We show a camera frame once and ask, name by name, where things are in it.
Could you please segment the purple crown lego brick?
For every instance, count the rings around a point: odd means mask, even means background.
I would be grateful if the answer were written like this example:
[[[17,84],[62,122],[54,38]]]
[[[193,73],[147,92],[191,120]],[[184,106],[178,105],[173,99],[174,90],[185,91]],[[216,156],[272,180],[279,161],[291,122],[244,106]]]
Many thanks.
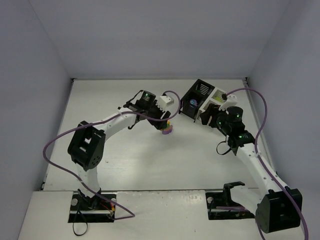
[[[196,99],[190,99],[189,104],[196,107],[198,105],[198,102]]]

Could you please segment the yellow green purple lego stack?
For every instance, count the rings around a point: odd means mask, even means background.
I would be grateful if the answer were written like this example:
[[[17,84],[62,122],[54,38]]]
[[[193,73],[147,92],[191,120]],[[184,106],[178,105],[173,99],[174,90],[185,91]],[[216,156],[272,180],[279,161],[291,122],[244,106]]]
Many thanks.
[[[170,121],[167,121],[166,127],[162,128],[160,131],[163,135],[168,135],[173,131],[173,125],[171,125]]]

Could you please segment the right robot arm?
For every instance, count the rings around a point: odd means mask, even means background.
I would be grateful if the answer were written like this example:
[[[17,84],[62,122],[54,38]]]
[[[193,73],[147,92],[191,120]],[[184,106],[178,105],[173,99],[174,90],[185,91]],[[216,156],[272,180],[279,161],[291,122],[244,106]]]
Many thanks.
[[[214,103],[199,115],[203,125],[216,128],[225,136],[224,143],[246,166],[260,191],[255,193],[241,181],[226,183],[223,192],[227,205],[243,206],[266,234],[299,227],[302,194],[281,180],[261,155],[256,139],[245,129],[242,116],[243,109],[238,106],[221,110]]]

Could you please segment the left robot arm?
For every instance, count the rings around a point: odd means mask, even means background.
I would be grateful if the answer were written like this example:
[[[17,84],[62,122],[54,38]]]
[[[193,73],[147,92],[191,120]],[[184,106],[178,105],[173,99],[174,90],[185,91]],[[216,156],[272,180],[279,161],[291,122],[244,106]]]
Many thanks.
[[[168,107],[174,99],[165,93],[159,98],[153,93],[141,90],[140,99],[128,100],[118,112],[111,115],[109,122],[76,130],[67,152],[77,166],[77,174],[94,192],[101,193],[98,183],[98,164],[104,154],[106,141],[123,129],[132,129],[137,123],[152,118],[148,122],[157,130],[163,131],[169,124],[163,119],[170,117]]]

